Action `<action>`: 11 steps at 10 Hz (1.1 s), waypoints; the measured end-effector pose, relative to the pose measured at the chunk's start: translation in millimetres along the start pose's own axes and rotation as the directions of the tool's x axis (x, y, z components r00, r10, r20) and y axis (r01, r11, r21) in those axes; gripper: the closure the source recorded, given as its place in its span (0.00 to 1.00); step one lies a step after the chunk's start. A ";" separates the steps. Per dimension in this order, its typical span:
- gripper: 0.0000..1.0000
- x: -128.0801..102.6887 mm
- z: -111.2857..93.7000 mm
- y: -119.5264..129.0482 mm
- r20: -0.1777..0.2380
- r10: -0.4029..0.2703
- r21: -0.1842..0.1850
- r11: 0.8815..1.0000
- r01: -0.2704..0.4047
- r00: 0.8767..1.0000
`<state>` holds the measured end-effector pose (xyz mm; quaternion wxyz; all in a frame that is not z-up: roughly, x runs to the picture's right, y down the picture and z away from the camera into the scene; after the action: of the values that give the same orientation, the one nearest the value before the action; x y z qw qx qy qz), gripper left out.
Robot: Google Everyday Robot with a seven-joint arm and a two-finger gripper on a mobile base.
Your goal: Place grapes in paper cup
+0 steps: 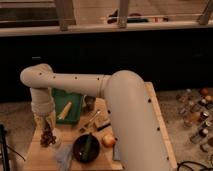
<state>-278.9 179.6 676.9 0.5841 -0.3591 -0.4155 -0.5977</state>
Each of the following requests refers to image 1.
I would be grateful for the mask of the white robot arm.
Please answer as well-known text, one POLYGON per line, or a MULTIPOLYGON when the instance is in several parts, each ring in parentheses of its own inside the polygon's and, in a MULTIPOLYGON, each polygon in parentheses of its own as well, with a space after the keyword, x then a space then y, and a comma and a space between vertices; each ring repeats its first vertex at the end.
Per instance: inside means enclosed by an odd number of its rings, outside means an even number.
POLYGON ((103 98, 124 171, 172 171, 153 101, 138 74, 61 74, 39 64, 23 69, 20 80, 31 88, 31 108, 40 116, 54 110, 50 88, 103 98))

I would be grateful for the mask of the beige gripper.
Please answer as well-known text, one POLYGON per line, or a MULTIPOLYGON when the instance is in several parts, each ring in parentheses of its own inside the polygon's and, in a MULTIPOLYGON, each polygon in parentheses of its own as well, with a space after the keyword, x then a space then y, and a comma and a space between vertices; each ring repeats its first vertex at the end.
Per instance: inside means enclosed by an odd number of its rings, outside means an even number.
POLYGON ((34 120, 38 129, 44 130, 47 126, 50 127, 51 130, 55 128, 56 125, 56 112, 53 111, 48 115, 34 115, 34 120))

